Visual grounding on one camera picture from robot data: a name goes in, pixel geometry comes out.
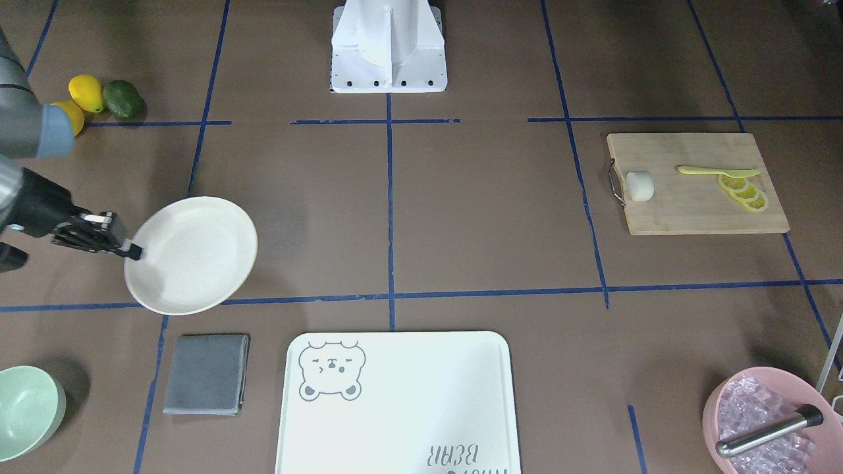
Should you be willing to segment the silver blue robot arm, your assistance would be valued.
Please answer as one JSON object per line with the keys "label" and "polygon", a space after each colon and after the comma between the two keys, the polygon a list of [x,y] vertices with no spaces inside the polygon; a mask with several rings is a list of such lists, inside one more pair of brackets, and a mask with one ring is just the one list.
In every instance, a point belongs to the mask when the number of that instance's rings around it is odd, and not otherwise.
{"label": "silver blue robot arm", "polygon": [[76,206],[71,192],[21,164],[21,159],[71,153],[71,120],[58,106],[41,104],[18,55],[1,35],[1,227],[94,254],[138,261],[144,249],[129,239],[116,213]]}

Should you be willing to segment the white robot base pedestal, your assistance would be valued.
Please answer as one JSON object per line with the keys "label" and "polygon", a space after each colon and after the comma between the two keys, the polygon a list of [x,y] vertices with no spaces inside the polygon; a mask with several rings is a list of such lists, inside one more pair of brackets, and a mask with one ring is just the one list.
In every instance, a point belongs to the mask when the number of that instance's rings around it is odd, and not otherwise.
{"label": "white robot base pedestal", "polygon": [[346,1],[333,11],[333,93],[439,93],[448,85],[440,8],[427,1]]}

